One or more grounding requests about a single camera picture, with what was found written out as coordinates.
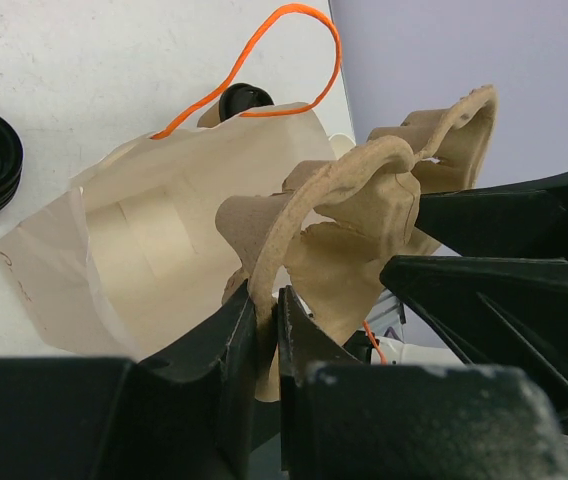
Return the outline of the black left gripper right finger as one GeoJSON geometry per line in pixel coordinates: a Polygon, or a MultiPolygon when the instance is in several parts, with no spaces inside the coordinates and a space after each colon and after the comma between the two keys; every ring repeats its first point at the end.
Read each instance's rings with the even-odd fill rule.
{"type": "Polygon", "coordinates": [[[276,320],[281,383],[300,385],[307,369],[317,362],[361,364],[309,317],[292,286],[279,291],[276,320]]]}

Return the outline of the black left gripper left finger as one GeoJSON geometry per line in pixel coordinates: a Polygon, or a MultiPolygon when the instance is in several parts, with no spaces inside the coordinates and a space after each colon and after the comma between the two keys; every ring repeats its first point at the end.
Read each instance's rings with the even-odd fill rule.
{"type": "Polygon", "coordinates": [[[228,370],[251,351],[255,336],[255,305],[248,288],[239,287],[208,319],[139,365],[170,382],[190,383],[218,367],[228,370]]]}

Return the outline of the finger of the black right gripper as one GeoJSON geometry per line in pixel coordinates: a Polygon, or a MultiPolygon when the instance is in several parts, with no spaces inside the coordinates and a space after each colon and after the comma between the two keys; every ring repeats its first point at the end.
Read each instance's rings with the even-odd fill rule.
{"type": "Polygon", "coordinates": [[[568,172],[426,194],[416,227],[462,256],[568,261],[568,172]]]}
{"type": "Polygon", "coordinates": [[[395,256],[381,283],[466,364],[522,369],[568,415],[568,263],[395,256]]]}

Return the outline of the printed paper takeout bag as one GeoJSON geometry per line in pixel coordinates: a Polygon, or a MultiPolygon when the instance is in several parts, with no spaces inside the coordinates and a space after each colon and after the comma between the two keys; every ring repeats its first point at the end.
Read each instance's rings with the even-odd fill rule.
{"type": "Polygon", "coordinates": [[[331,160],[313,103],[197,122],[232,85],[288,4],[250,37],[226,78],[166,127],[113,150],[0,239],[0,266],[40,338],[91,356],[148,357],[220,306],[239,267],[215,216],[234,195],[268,195],[304,160],[331,160]]]}

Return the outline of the brown cardboard cup carrier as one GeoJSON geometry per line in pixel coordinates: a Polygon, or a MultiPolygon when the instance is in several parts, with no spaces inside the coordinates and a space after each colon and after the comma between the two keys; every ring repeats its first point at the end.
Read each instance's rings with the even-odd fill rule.
{"type": "Polygon", "coordinates": [[[386,263],[438,249],[415,226],[420,198],[475,186],[497,110],[495,87],[474,89],[447,109],[418,110],[397,127],[373,130],[337,160],[298,164],[278,194],[222,203],[216,228],[241,263],[227,291],[246,283],[256,310],[259,401],[280,397],[278,271],[287,271],[315,324],[344,344],[377,302],[386,263]]]}

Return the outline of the black plastic cup lid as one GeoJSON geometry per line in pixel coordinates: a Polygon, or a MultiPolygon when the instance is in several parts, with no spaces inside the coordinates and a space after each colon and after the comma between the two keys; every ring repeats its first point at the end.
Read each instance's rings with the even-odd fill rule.
{"type": "Polygon", "coordinates": [[[249,109],[273,104],[272,97],[265,90],[247,83],[235,83],[219,98],[219,118],[223,122],[249,109]]]}

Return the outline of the brown paper coffee cup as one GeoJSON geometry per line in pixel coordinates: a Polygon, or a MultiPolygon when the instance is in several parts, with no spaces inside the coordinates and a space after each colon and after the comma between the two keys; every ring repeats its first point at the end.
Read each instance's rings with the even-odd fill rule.
{"type": "Polygon", "coordinates": [[[213,128],[222,122],[220,118],[219,103],[216,102],[205,113],[203,113],[198,122],[198,128],[213,128]]]}

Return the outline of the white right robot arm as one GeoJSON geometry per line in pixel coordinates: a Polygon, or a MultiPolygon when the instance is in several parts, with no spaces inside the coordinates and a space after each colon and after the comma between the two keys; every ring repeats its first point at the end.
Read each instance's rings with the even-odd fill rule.
{"type": "Polygon", "coordinates": [[[393,257],[380,278],[442,340],[386,340],[402,364],[522,369],[568,417],[568,172],[423,196],[416,226],[446,256],[393,257]]]}

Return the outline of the stack of brown paper cups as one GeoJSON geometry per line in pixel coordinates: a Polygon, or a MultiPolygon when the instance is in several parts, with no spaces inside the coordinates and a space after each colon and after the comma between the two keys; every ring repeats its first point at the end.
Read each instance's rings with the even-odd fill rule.
{"type": "Polygon", "coordinates": [[[335,133],[328,137],[328,141],[334,160],[339,160],[356,146],[355,141],[344,133],[335,133]]]}

